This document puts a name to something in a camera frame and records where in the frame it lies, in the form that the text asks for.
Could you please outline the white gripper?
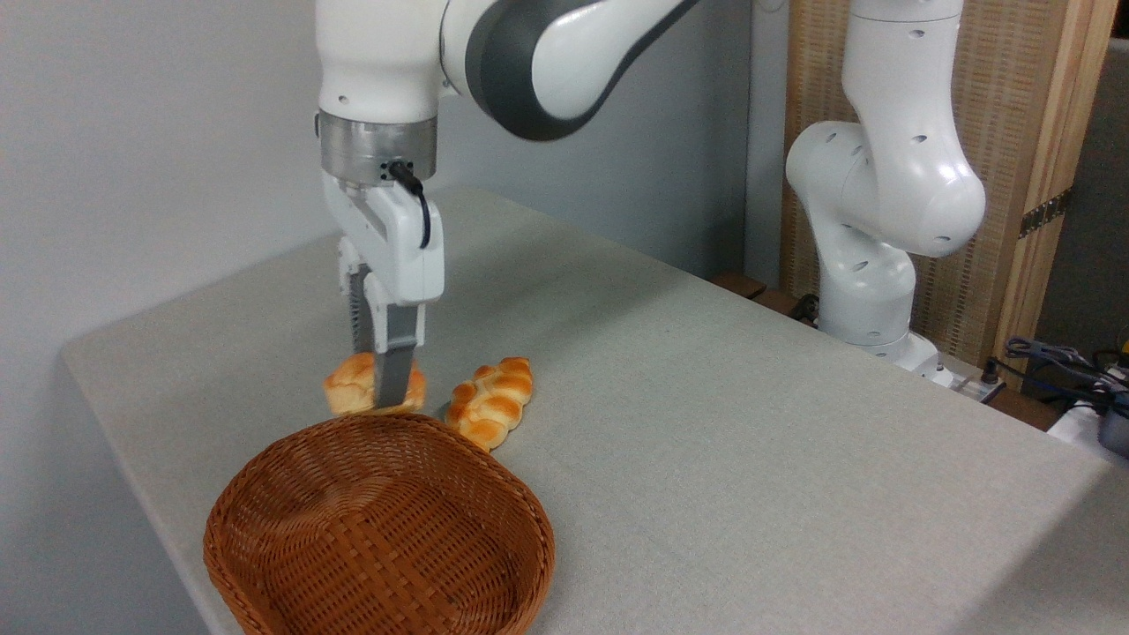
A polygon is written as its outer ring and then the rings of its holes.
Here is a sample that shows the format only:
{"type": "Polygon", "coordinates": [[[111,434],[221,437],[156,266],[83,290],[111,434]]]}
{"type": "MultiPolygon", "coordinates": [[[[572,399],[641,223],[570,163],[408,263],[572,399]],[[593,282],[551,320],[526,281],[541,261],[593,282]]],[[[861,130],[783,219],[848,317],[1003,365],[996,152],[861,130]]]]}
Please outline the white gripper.
{"type": "Polygon", "coordinates": [[[415,349],[423,343],[426,307],[445,290],[446,258],[438,208],[423,209],[400,184],[355,186],[322,172],[329,212],[343,230],[339,282],[348,301],[352,351],[375,355],[375,407],[406,401],[415,349]]]}

